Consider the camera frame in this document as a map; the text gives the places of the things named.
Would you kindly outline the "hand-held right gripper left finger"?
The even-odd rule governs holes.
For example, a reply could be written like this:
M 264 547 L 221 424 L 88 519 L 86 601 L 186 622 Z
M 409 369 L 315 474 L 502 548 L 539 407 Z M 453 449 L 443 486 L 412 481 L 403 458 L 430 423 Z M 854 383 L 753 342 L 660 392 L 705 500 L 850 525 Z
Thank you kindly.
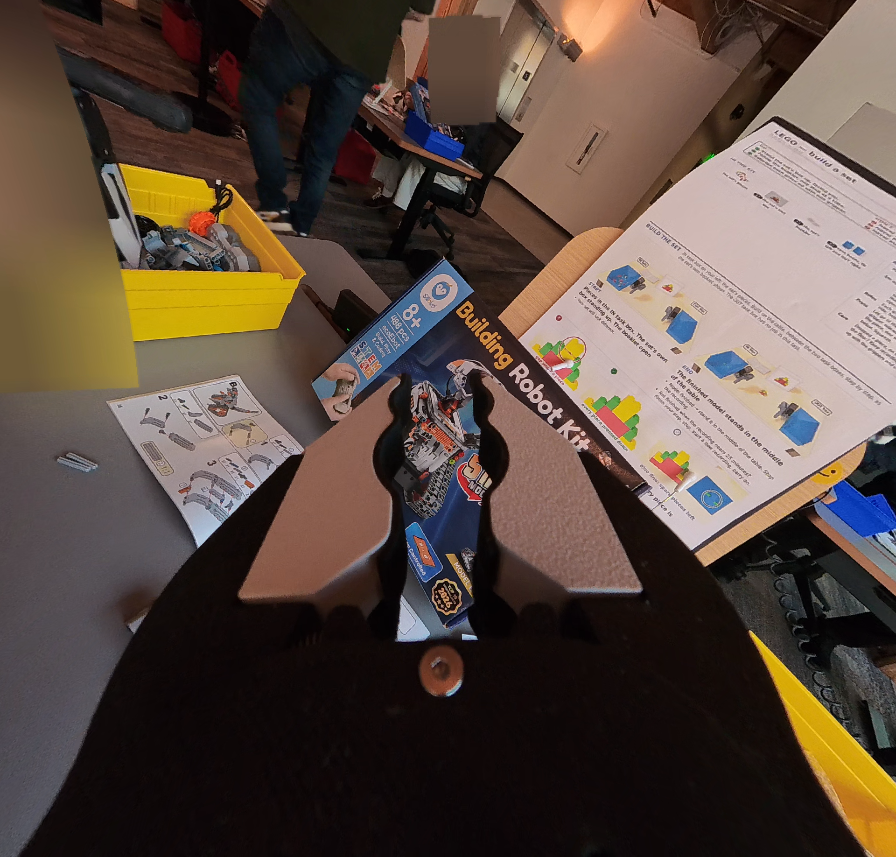
M 307 448 L 238 593 L 301 603 L 321 618 L 355 606 L 395 637 L 408 559 L 395 480 L 409 426 L 409 375 L 392 378 Z

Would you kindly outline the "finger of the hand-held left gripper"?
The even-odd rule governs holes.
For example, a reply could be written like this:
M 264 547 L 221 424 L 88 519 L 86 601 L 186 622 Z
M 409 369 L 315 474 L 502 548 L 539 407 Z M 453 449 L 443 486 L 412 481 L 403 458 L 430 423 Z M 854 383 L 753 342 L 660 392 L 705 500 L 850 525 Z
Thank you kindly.
M 84 124 L 100 194 L 123 269 L 140 268 L 140 234 L 106 123 L 94 99 L 83 90 L 73 98 Z

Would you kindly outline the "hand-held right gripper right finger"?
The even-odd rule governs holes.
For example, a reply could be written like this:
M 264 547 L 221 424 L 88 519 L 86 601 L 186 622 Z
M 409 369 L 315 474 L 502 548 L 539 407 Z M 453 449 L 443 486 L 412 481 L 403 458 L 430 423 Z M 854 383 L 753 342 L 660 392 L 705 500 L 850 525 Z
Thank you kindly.
M 640 596 L 643 586 L 575 448 L 497 381 L 474 373 L 483 499 L 469 621 L 501 636 L 522 610 L 571 600 Z

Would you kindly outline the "pile of building pieces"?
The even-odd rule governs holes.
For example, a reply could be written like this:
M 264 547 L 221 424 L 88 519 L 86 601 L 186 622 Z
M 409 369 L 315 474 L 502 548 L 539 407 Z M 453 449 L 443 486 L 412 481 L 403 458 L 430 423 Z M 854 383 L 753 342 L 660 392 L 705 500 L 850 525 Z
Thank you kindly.
M 189 228 L 157 224 L 137 214 L 141 237 L 140 269 L 153 271 L 261 272 L 257 256 L 230 225 L 213 214 L 206 235 Z

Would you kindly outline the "yellow plastic bin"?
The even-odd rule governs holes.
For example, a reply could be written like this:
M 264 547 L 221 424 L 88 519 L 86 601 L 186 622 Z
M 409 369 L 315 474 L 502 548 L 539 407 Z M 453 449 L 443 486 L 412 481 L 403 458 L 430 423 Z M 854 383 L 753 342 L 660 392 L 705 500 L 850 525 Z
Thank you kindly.
M 157 223 L 185 226 L 209 209 L 213 188 L 205 179 L 121 164 L 134 213 Z M 260 272 L 121 271 L 136 342 L 274 329 L 305 270 L 236 190 L 221 214 L 259 259 Z
M 821 702 L 751 634 L 812 771 L 868 855 L 895 854 L 895 784 Z

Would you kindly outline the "wooden background desk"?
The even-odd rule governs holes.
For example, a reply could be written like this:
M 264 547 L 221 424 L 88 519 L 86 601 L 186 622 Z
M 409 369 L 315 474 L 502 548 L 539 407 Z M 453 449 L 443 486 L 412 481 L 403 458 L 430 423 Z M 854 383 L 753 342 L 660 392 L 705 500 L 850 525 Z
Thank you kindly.
M 446 175 L 462 176 L 465 179 L 482 178 L 483 174 L 476 168 L 458 160 L 450 160 L 433 154 L 409 139 L 396 117 L 368 107 L 364 103 L 358 108 L 357 113 L 366 123 L 384 133 L 400 150 L 419 157 L 425 167 Z

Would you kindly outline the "building instruction booklet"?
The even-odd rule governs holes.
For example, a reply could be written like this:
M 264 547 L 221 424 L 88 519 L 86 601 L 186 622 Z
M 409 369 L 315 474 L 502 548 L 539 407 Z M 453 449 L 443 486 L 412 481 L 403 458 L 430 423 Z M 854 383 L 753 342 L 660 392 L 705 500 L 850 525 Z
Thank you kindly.
M 202 545 L 304 448 L 238 375 L 107 403 Z

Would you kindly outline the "red plastic bin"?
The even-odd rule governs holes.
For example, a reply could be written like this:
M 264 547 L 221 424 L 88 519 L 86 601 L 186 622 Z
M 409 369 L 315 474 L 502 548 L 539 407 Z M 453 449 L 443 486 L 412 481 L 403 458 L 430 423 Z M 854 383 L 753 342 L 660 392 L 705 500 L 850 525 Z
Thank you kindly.
M 241 112 L 239 89 L 242 65 L 235 55 L 224 50 L 217 58 L 215 70 L 216 91 L 231 109 Z
M 375 147 L 352 128 L 342 141 L 332 174 L 340 179 L 366 185 L 372 178 L 376 163 Z

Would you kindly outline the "small black device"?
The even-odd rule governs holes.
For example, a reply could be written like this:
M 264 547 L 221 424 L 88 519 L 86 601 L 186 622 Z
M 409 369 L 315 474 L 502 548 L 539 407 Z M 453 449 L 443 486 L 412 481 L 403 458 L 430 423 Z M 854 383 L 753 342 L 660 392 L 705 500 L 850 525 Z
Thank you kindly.
M 332 323 L 347 344 L 375 322 L 377 317 L 378 312 L 349 289 L 340 291 L 331 311 Z

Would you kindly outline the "blue robot kit box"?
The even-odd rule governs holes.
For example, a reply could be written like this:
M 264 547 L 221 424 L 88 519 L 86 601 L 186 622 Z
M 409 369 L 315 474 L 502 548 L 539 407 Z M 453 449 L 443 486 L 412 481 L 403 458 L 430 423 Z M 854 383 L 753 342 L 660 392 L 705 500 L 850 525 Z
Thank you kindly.
M 472 569 L 482 499 L 491 485 L 474 419 L 472 377 L 505 387 L 579 451 L 594 455 L 636 495 L 649 484 L 574 400 L 584 349 L 523 347 L 461 274 L 443 260 L 365 328 L 358 329 L 313 388 L 337 421 L 387 380 L 411 382 L 409 433 L 397 482 L 409 574 L 399 641 L 428 639 L 463 625 L 473 605 Z

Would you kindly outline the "wooden stand board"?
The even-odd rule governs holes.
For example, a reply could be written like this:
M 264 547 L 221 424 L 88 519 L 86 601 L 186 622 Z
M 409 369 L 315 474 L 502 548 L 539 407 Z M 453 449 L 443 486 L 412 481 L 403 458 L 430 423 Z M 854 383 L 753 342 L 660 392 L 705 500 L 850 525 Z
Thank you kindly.
M 500 314 L 505 327 L 517 340 L 521 340 L 525 332 L 573 286 L 621 234 L 619 228 L 600 227 L 570 240 Z M 866 448 L 865 443 L 859 444 L 784 495 L 746 515 L 733 527 L 697 549 L 696 558 L 707 567 L 734 548 L 800 510 L 813 499 L 824 497 L 836 482 L 845 480 L 857 470 L 865 456 Z

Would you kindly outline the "blue plastic bin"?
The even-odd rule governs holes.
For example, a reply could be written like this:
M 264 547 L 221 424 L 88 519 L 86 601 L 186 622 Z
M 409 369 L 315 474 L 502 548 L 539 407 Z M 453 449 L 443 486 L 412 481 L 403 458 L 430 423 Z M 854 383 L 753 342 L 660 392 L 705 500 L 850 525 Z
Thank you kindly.
M 836 483 L 827 495 L 833 500 L 817 499 L 815 504 L 828 508 L 859 536 L 894 533 L 895 514 L 884 495 L 866 497 L 847 481 Z
M 464 143 L 448 134 L 443 134 L 427 121 L 425 117 L 411 110 L 407 114 L 404 133 L 410 141 L 424 150 L 446 160 L 458 160 L 464 151 Z

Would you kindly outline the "printed instruction sheet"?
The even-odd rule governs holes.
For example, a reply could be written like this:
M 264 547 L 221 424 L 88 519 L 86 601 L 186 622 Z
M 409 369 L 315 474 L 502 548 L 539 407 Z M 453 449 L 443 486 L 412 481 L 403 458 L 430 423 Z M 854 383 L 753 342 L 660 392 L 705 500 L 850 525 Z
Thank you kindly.
M 894 422 L 894 185 L 781 119 L 678 183 L 522 342 L 691 549 Z

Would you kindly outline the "black office chair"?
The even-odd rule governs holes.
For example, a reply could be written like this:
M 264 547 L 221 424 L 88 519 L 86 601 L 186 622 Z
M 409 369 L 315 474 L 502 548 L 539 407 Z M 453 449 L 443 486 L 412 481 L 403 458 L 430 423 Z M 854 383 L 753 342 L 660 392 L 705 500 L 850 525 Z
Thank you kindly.
M 445 258 L 454 261 L 454 232 L 438 216 L 438 209 L 453 210 L 474 219 L 480 212 L 487 187 L 500 166 L 521 142 L 522 133 L 502 119 L 490 124 L 477 124 L 466 129 L 466 145 L 462 159 L 480 173 L 479 179 L 463 178 L 463 190 L 453 191 L 433 183 L 427 186 L 423 208 L 414 214 L 414 221 L 424 229 L 432 226 L 447 247 Z

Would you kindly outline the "white double door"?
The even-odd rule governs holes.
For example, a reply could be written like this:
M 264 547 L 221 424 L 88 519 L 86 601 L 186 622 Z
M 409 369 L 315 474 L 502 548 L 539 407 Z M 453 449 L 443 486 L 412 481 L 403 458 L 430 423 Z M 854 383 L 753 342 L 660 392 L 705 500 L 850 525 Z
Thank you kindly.
M 554 27 L 549 22 L 520 3 L 513 6 L 499 42 L 497 115 L 504 122 L 513 123 L 521 113 L 525 93 L 553 41 Z

